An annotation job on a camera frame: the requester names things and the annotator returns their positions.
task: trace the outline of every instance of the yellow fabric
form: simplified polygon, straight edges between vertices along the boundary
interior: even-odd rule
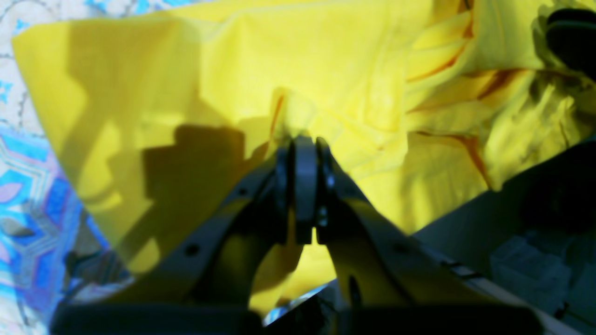
[[[64,171],[142,275],[288,134],[326,138],[407,233],[585,138],[594,94],[544,42],[563,7],[594,3],[224,0],[13,45]],[[252,308],[334,278],[324,247],[301,251],[270,252]]]

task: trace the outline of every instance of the yellow cloth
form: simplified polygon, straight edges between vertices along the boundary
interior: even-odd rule
[[[594,3],[225,0],[13,45],[64,171],[142,274],[288,134],[326,138],[407,233],[585,138],[593,92],[544,42],[562,7]],[[267,256],[252,308],[334,278],[324,247],[300,251]]]

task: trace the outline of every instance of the patterned bedsheet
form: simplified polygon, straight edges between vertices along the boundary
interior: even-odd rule
[[[30,26],[126,17],[193,0],[0,0],[0,335],[46,334],[65,294],[91,300],[130,278],[62,174],[10,40]]]

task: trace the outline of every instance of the robotic arm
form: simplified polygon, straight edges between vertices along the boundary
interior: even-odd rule
[[[52,334],[259,334],[248,310],[269,249],[316,228],[349,308],[339,334],[542,334],[534,313],[472,291],[380,215],[329,146],[298,137],[247,175],[215,214],[149,274],[105,301],[64,302]]]

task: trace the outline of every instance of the black object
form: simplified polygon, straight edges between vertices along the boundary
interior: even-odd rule
[[[596,142],[579,144],[562,153],[562,165],[539,178],[529,190],[521,217],[529,228],[584,234],[596,225]]]
[[[295,225],[288,224],[290,206]],[[282,145],[210,219],[126,290],[89,305],[64,301],[51,333],[261,333],[258,317],[248,311],[253,277],[269,249],[286,243],[289,227],[299,244],[310,243],[316,228],[318,242],[330,252],[350,305],[337,317],[340,334],[418,334],[417,327],[542,334],[530,310],[483,297],[430,260],[375,210],[323,139],[314,144],[305,137]],[[481,331],[465,324],[477,320]],[[378,331],[371,331],[377,324]]]
[[[596,80],[596,13],[563,9],[547,20],[547,45],[570,69]]]

